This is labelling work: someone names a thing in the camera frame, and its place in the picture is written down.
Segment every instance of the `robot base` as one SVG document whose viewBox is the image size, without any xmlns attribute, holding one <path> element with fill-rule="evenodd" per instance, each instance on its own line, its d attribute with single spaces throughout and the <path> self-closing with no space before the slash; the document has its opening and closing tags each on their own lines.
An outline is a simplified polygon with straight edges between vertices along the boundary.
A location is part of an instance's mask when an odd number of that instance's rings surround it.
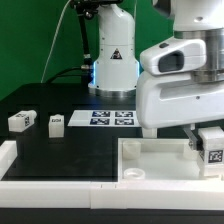
<svg viewBox="0 0 224 224">
<path fill-rule="evenodd" d="M 96 88 L 94 85 L 89 84 L 89 93 L 96 96 L 111 97 L 111 98 L 124 98 L 136 95 L 136 89 L 129 91 L 109 91 Z"/>
</svg>

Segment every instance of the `blue light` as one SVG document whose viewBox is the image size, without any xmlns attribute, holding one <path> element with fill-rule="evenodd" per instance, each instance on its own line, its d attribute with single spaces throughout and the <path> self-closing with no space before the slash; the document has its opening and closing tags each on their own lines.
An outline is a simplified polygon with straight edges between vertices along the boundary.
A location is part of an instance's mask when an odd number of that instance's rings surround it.
<svg viewBox="0 0 224 224">
<path fill-rule="evenodd" d="M 137 65 L 137 75 L 138 77 L 140 76 L 140 63 L 138 62 L 138 65 Z"/>
<path fill-rule="evenodd" d="M 96 62 L 93 64 L 93 85 L 96 84 Z"/>
</svg>

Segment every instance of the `round hole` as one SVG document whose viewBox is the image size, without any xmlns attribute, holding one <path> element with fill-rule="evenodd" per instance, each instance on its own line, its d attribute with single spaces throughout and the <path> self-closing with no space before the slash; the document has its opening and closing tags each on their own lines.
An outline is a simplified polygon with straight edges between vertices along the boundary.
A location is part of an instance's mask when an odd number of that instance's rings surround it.
<svg viewBox="0 0 224 224">
<path fill-rule="evenodd" d="M 195 18 L 194 21 L 195 21 L 196 23 L 198 23 L 198 22 L 201 22 L 202 20 L 203 20 L 203 17 L 198 16 L 198 17 Z"/>
<path fill-rule="evenodd" d="M 145 171 L 138 168 L 127 169 L 124 171 L 124 179 L 143 180 L 145 179 Z"/>
</svg>

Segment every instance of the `cable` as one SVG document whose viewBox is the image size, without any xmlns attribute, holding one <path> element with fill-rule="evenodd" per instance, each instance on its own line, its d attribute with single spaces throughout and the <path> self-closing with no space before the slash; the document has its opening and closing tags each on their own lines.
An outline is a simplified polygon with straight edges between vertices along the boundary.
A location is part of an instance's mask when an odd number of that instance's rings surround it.
<svg viewBox="0 0 224 224">
<path fill-rule="evenodd" d="M 57 78 L 64 78 L 64 77 L 71 77 L 71 76 L 82 77 L 83 74 L 78 74 L 78 75 L 60 75 L 60 76 L 53 77 L 53 78 L 49 79 L 46 83 L 47 84 L 50 84 L 50 83 L 52 83 Z"/>
<path fill-rule="evenodd" d="M 73 68 L 67 68 L 65 70 L 62 70 L 60 72 L 58 72 L 56 75 L 54 75 L 53 77 L 51 77 L 50 79 L 48 79 L 46 81 L 46 83 L 51 83 L 53 82 L 55 79 L 57 78 L 60 78 L 60 77 L 66 77 L 66 76 L 69 76 L 69 75 L 63 75 L 67 72 L 70 72 L 70 71 L 79 71 L 79 70 L 82 70 L 81 67 L 73 67 Z"/>
<path fill-rule="evenodd" d="M 55 31 L 55 35 L 54 35 L 54 39 L 53 39 L 53 42 L 52 42 L 52 45 L 51 45 L 51 49 L 50 49 L 50 52 L 49 52 L 49 55 L 48 55 L 48 58 L 47 58 L 47 61 L 46 61 L 46 64 L 45 64 L 45 67 L 44 67 L 44 72 L 43 72 L 43 75 L 42 75 L 42 79 L 41 79 L 41 83 L 44 82 L 44 78 L 45 78 L 45 75 L 46 75 L 46 71 L 47 71 L 47 67 L 48 67 L 48 64 L 49 64 L 49 61 L 50 61 L 50 58 L 51 58 L 51 55 L 53 53 L 53 50 L 54 50 L 54 46 L 55 46 L 55 42 L 56 42 L 56 39 L 58 37 L 58 32 L 60 30 L 60 27 L 61 27 L 61 23 L 62 23 L 62 20 L 64 18 L 64 14 L 65 14 L 65 11 L 69 5 L 71 0 L 69 0 L 63 10 L 62 10 L 62 13 L 61 13 L 61 16 L 60 16 L 60 19 L 59 19 L 59 22 L 58 22 L 58 25 L 57 25 L 57 28 L 56 28 L 56 31 Z"/>
</svg>

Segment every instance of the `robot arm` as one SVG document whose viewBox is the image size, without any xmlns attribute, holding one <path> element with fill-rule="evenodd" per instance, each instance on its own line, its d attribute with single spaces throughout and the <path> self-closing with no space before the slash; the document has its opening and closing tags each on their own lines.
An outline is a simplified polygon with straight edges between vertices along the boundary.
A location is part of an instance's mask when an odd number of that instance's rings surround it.
<svg viewBox="0 0 224 224">
<path fill-rule="evenodd" d="M 98 14 L 98 8 L 101 5 L 120 4 L 123 0 L 71 0 L 71 7 L 75 8 L 78 13 L 83 14 L 88 20 Z"/>
<path fill-rule="evenodd" d="M 165 11 L 164 2 L 152 3 Z M 175 3 L 173 37 L 141 54 L 139 123 L 150 129 L 223 119 L 224 0 L 168 2 Z"/>
</svg>

